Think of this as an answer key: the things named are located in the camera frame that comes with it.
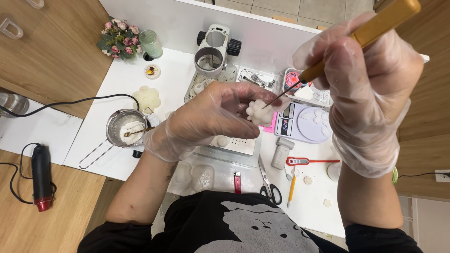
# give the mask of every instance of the hand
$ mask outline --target hand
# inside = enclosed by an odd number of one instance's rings
[[[423,69],[422,57],[394,30],[364,50],[348,37],[374,15],[363,13],[332,26],[292,57],[300,70],[324,59],[325,75],[314,86],[330,89],[334,101],[329,115],[333,144],[343,161],[365,177],[381,177],[395,166],[396,130]]]
[[[161,160],[176,162],[186,159],[196,146],[209,145],[217,135],[254,139],[259,136],[259,128],[246,120],[248,103],[256,99],[268,103],[276,97],[249,82],[212,82],[149,131],[144,138],[145,149]],[[289,102],[283,97],[272,105],[282,111]]]

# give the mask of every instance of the tattoo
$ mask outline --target tattoo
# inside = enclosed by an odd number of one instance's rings
[[[170,174],[167,176],[167,181],[170,181],[172,179],[173,173],[175,173],[176,167],[178,166],[178,162],[176,162],[172,168],[170,168]]]

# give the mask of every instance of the pink fan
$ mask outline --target pink fan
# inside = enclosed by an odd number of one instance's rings
[[[297,72],[289,72],[289,73],[287,73],[287,74],[286,74],[286,78],[285,78],[286,84],[287,84],[289,87],[291,87],[292,85],[294,85],[296,82],[299,81],[298,76],[299,76],[299,74],[298,74]],[[297,84],[297,85],[294,87],[294,89],[300,88],[301,85],[302,85],[301,83]]]

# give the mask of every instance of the power outlet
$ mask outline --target power outlet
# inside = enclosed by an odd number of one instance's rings
[[[449,173],[450,170],[435,170],[434,172]],[[435,174],[435,175],[436,175],[436,182],[450,183],[450,177],[443,175],[443,174]]]

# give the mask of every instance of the forearm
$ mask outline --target forearm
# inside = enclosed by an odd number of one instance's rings
[[[167,163],[144,151],[106,213],[106,221],[152,224],[177,163]]]
[[[403,215],[391,173],[380,178],[366,178],[343,163],[337,199],[344,227],[361,224],[401,228],[403,225]]]

